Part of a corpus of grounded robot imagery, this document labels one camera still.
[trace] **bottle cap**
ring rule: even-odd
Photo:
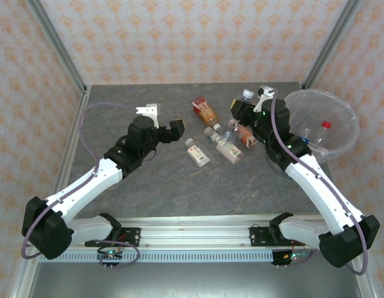
[[[205,130],[204,130],[204,134],[208,137],[211,137],[213,135],[215,131],[211,128],[211,127],[207,127]]]
[[[217,140],[217,138],[219,137],[219,134],[217,134],[211,127],[207,127],[205,130],[204,130],[204,134],[206,136],[208,136],[211,141],[215,142]]]
[[[254,93],[248,89],[244,89],[243,96],[252,99],[254,97]]]
[[[214,130],[215,131],[219,131],[221,129],[221,125],[219,125],[219,124],[215,124],[214,125]]]
[[[324,121],[321,126],[325,127],[326,129],[330,129],[331,126],[333,126],[331,123]]]
[[[185,146],[186,147],[189,147],[189,145],[191,144],[191,143],[193,143],[194,142],[194,140],[192,139],[192,138],[188,138],[186,141],[185,141]]]

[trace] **brown bottle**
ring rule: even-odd
[[[237,126],[238,138],[247,147],[252,148],[258,144],[258,140],[254,137],[252,132],[245,126]]]
[[[204,121],[208,127],[218,131],[221,128],[219,117],[213,111],[204,97],[198,97],[193,101],[193,111]]]

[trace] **white bottle cap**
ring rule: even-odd
[[[254,93],[248,89],[244,89],[243,96],[252,99],[254,97]]]
[[[192,138],[188,138],[186,141],[185,141],[185,146],[186,147],[189,147],[189,145],[194,142],[194,140]]]
[[[206,136],[208,136],[211,141],[215,142],[217,140],[217,138],[219,137],[219,134],[217,134],[211,127],[207,127],[205,130],[204,130],[204,134]]]
[[[205,130],[204,130],[204,134],[208,137],[211,137],[213,132],[215,132],[211,127],[207,127]]]
[[[221,125],[219,125],[219,124],[215,124],[214,125],[214,130],[215,131],[219,131],[221,129]]]

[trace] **clear plastic bowl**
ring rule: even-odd
[[[348,102],[319,89],[295,91],[284,100],[290,110],[290,129],[295,135],[302,135],[305,129],[314,135],[324,121],[332,124],[320,147],[309,145],[319,163],[341,156],[357,141],[359,121]]]

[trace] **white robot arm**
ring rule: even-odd
[[[380,224],[375,216],[366,217],[341,194],[307,144],[290,132],[289,110],[284,101],[275,100],[274,89],[263,86],[260,90],[257,106],[234,101],[232,115],[240,124],[252,128],[254,136],[265,145],[269,158],[299,184],[326,222],[318,225],[286,212],[269,222],[269,233],[275,243],[296,240],[317,248],[333,266],[342,267],[364,251],[363,242],[367,248],[371,247]],[[272,125],[272,108],[276,131]]]
[[[70,244],[106,239],[110,235],[117,240],[116,233],[120,231],[114,228],[121,225],[109,214],[93,219],[74,217],[100,193],[139,168],[143,159],[156,151],[158,143],[178,141],[184,133],[182,120],[170,121],[170,129],[159,126],[156,104],[138,107],[136,113],[141,115],[129,125],[127,135],[105,153],[97,168],[44,201],[34,197],[27,203],[22,234],[25,238],[30,235],[26,240],[49,260],[61,255]]]

